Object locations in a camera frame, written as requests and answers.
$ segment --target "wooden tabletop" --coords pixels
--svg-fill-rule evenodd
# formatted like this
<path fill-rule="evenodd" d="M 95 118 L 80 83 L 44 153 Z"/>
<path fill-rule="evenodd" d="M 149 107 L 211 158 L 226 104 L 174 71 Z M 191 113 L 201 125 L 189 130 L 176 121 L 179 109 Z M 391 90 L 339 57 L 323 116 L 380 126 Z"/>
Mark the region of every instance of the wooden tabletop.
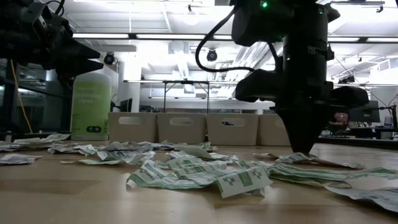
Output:
<path fill-rule="evenodd" d="M 253 160 L 252 153 L 288 155 L 287 147 L 219 147 L 218 153 Z M 398 169 L 396 151 L 316 144 L 312 154 L 368 168 Z M 0 223 L 398 223 L 398 215 L 323 188 L 273 180 L 266 197 L 248 194 L 222 199 L 216 186 L 163 190 L 126 186 L 139 166 L 60 164 L 77 154 L 42 155 L 28 166 L 0 167 Z M 155 159 L 164 159 L 158 152 Z M 354 188 L 398 187 L 398 180 L 367 177 L 349 181 Z"/>

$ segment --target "dome camera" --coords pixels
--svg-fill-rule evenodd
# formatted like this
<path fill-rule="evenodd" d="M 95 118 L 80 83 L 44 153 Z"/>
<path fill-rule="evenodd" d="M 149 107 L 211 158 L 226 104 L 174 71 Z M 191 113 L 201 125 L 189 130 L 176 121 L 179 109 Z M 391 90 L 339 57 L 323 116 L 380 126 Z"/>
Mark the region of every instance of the dome camera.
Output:
<path fill-rule="evenodd" d="M 217 52 L 215 49 L 210 49 L 207 53 L 207 61 L 214 62 L 217 60 Z"/>
<path fill-rule="evenodd" d="M 118 60 L 114 57 L 114 52 L 108 52 L 106 53 L 106 56 L 104 57 L 104 63 L 107 65 L 114 65 L 118 62 Z"/>

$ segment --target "fluorescent light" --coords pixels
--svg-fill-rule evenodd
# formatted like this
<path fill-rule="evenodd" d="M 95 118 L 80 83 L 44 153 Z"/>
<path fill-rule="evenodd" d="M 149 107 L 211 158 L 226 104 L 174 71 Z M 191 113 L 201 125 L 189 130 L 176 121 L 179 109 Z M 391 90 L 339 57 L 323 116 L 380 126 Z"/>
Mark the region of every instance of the fluorescent light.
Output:
<path fill-rule="evenodd" d="M 328 37 L 329 42 L 357 42 L 358 37 Z"/>
<path fill-rule="evenodd" d="M 205 35 L 200 34 L 137 34 L 138 39 L 183 39 L 183 40 L 202 40 Z"/>
<path fill-rule="evenodd" d="M 150 96 L 148 99 L 164 99 L 163 96 Z M 175 97 L 166 97 L 166 99 L 175 99 Z"/>
<path fill-rule="evenodd" d="M 283 51 L 284 51 L 284 48 L 280 47 L 280 49 L 278 49 L 278 51 L 276 52 L 276 55 L 280 56 Z"/>
<path fill-rule="evenodd" d="M 163 83 L 160 80 L 125 80 L 128 83 Z"/>
<path fill-rule="evenodd" d="M 369 38 L 368 42 L 398 42 L 398 38 L 386 37 L 386 38 Z"/>
<path fill-rule="evenodd" d="M 84 38 L 91 38 L 91 39 L 128 39 L 129 34 L 73 34 L 73 38 L 75 39 L 84 39 Z"/>
<path fill-rule="evenodd" d="M 200 1 L 191 1 L 191 0 L 183 0 L 183 1 L 173 1 L 173 0 L 73 0 L 74 2 L 100 2 L 100 3 L 134 3 L 134 4 L 159 4 L 159 3 L 169 3 L 169 4 L 178 4 L 178 3 L 189 3 L 194 5 L 201 5 Z"/>
<path fill-rule="evenodd" d="M 237 85 L 237 84 L 238 84 L 238 82 L 209 82 L 209 84 L 219 84 L 219 85 L 222 85 L 222 84 L 225 84 L 225 85 Z"/>
<path fill-rule="evenodd" d="M 214 35 L 213 39 L 215 40 L 232 40 L 231 35 Z"/>

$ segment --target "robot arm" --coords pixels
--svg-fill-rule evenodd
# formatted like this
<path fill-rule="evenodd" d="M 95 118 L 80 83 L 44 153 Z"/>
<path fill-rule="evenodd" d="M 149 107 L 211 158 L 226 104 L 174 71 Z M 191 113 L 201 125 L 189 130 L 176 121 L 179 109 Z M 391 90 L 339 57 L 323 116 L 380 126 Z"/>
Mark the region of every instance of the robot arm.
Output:
<path fill-rule="evenodd" d="M 0 58 L 56 69 L 66 80 L 103 68 L 103 64 L 89 60 L 99 58 L 100 53 L 72 39 L 68 21 L 52 13 L 46 4 L 2 0 L 0 21 Z"/>
<path fill-rule="evenodd" d="M 231 0 L 235 15 L 232 38 L 236 44 L 251 46 L 267 42 L 275 59 L 275 70 L 253 70 L 238 67 L 226 70 L 249 70 L 236 89 L 237 100 L 275 102 L 273 110 L 284 121 L 294 152 L 308 154 L 322 129 L 335 112 L 344 107 L 362 106 L 369 102 L 360 88 L 333 88 L 326 81 L 326 62 L 334 59 L 328 45 L 328 23 L 340 14 L 329 4 L 316 0 Z M 222 20 L 210 37 L 223 25 Z M 209 35 L 199 44 L 198 52 Z M 272 43 L 284 43 L 278 57 Z M 213 69 L 208 72 L 219 72 Z"/>

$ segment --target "wire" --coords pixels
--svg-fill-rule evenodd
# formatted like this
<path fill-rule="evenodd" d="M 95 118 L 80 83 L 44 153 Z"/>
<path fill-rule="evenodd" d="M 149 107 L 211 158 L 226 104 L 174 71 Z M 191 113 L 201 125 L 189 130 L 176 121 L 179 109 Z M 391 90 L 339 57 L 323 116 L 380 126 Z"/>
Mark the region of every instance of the wire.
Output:
<path fill-rule="evenodd" d="M 393 99 L 390 101 L 390 103 L 388 103 L 388 107 L 390 107 L 391 103 L 394 101 L 394 99 L 396 99 L 398 97 L 398 94 L 396 94 L 396 96 L 393 97 Z"/>
<path fill-rule="evenodd" d="M 267 44 L 269 46 L 269 50 L 271 51 L 272 57 L 275 60 L 275 69 L 278 69 L 279 68 L 279 60 L 278 60 L 278 54 L 277 54 L 277 52 L 275 50 L 275 47 L 270 42 L 267 42 Z"/>
<path fill-rule="evenodd" d="M 12 70 L 12 75 L 14 76 L 15 88 L 18 90 L 18 80 L 17 80 L 17 76 L 15 74 L 14 62 L 12 60 L 11 60 L 11 70 Z M 24 108 L 24 104 L 22 103 L 22 98 L 21 98 L 21 96 L 19 94 L 19 91 L 18 91 L 18 99 L 19 99 L 19 103 L 21 104 L 22 113 L 24 114 L 24 117 L 25 117 L 27 126 L 29 128 L 29 131 L 30 131 L 30 133 L 33 133 L 32 127 L 30 126 L 30 123 L 29 123 L 29 119 L 27 119 L 25 108 Z"/>
<path fill-rule="evenodd" d="M 206 72 L 228 72 L 228 71 L 233 71 L 233 70 L 248 70 L 250 72 L 254 72 L 255 69 L 249 68 L 249 67 L 233 67 L 233 68 L 220 68 L 220 69 L 213 69 L 213 68 L 207 68 L 203 66 L 200 63 L 199 59 L 199 53 L 201 48 L 205 45 L 206 42 L 208 42 L 213 35 L 232 17 L 232 15 L 236 12 L 237 6 L 235 6 L 232 11 L 223 19 L 221 20 L 214 28 L 205 36 L 205 38 L 199 43 L 197 47 L 197 51 L 195 52 L 195 60 L 196 63 L 198 64 L 199 68 L 206 71 Z"/>
<path fill-rule="evenodd" d="M 57 2 L 59 4 L 58 8 L 55 10 L 55 13 L 59 16 L 63 16 L 63 13 L 65 12 L 65 8 L 63 7 L 63 5 L 65 4 L 65 0 L 61 0 L 61 1 L 56 1 L 56 0 L 52 0 L 52 1 L 48 1 L 45 4 L 48 5 L 51 2 Z"/>
<path fill-rule="evenodd" d="M 338 58 L 336 58 L 336 60 L 337 60 L 337 62 L 346 70 L 346 72 L 348 72 L 349 74 L 351 74 L 351 73 L 348 71 L 348 69 L 340 62 L 340 60 L 338 60 Z M 369 93 L 372 94 L 372 96 L 374 96 L 374 97 L 375 97 L 376 99 L 378 99 L 384 106 L 386 106 L 386 107 L 388 108 L 388 106 L 387 106 L 382 100 L 380 100 L 380 98 L 378 98 L 375 94 L 373 94 L 369 89 L 367 89 L 365 86 L 363 86 L 363 88 L 364 88 L 366 91 L 369 91 Z M 390 109 L 388 109 L 388 112 L 390 113 L 390 117 L 391 117 L 391 119 L 392 119 L 392 113 L 391 113 Z"/>

